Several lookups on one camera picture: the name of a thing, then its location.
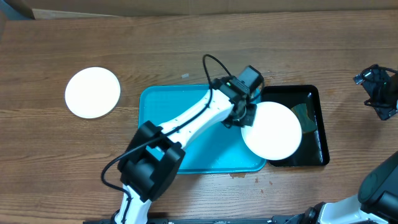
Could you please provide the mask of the green yellow sponge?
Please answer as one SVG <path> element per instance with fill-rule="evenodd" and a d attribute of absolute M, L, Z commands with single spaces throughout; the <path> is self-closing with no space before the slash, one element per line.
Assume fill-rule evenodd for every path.
<path fill-rule="evenodd" d="M 308 109 L 305 103 L 298 104 L 291 108 L 291 110 L 298 118 L 302 128 L 302 132 L 304 134 L 312 133 L 317 130 L 315 122 L 310 119 L 308 115 Z"/>

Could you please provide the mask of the white plate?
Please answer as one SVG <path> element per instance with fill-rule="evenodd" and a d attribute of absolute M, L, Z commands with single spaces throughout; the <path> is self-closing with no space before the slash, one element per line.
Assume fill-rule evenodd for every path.
<path fill-rule="evenodd" d="M 271 161 L 290 157 L 302 141 L 302 128 L 296 115 L 272 101 L 257 104 L 253 125 L 243 127 L 241 134 L 255 155 Z"/>
<path fill-rule="evenodd" d="M 77 72 L 65 89 L 67 108 L 76 116 L 96 119 L 110 113 L 121 97 L 117 76 L 103 67 L 89 67 Z"/>

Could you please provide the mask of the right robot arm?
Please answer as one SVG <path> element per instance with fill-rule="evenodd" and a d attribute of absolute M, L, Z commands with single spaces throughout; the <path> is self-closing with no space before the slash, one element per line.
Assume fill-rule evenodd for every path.
<path fill-rule="evenodd" d="M 397 115 L 397 70 L 377 64 L 353 78 L 369 95 L 364 102 L 383 121 Z M 397 153 L 363 180 L 358 194 L 339 202 L 321 202 L 284 224 L 397 223 Z"/>

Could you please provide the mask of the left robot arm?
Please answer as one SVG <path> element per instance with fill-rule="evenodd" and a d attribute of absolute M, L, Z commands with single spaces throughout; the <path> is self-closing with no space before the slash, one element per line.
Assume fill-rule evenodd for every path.
<path fill-rule="evenodd" d="M 185 148 L 206 129 L 216 123 L 252 126 L 252 94 L 263 83 L 261 73 L 248 65 L 238 77 L 214 79 L 204 97 L 180 116 L 158 126 L 143 123 L 118 160 L 124 198 L 111 223 L 146 223 L 151 203 L 174 180 Z"/>

